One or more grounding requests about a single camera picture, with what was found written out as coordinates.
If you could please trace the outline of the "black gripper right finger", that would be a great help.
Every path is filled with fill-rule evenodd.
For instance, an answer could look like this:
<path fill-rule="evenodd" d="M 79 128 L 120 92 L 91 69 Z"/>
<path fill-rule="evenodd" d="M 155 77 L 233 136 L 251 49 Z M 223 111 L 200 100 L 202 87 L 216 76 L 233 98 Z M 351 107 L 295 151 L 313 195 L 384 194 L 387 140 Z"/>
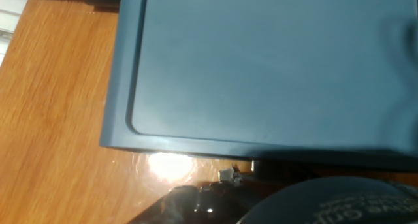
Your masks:
<path fill-rule="evenodd" d="M 295 184 L 319 177 L 320 175 L 312 170 L 281 170 L 273 175 L 272 181 L 277 184 Z"/>

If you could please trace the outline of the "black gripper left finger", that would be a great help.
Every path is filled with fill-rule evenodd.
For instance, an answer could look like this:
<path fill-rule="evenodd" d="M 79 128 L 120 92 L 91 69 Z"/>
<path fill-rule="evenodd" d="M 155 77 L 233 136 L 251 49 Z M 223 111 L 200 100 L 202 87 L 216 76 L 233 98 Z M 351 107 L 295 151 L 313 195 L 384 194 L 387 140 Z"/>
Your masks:
<path fill-rule="evenodd" d="M 245 214 L 261 202 L 261 196 L 244 185 L 244 174 L 238 168 L 220 170 L 218 178 L 199 191 L 199 209 L 207 214 Z"/>

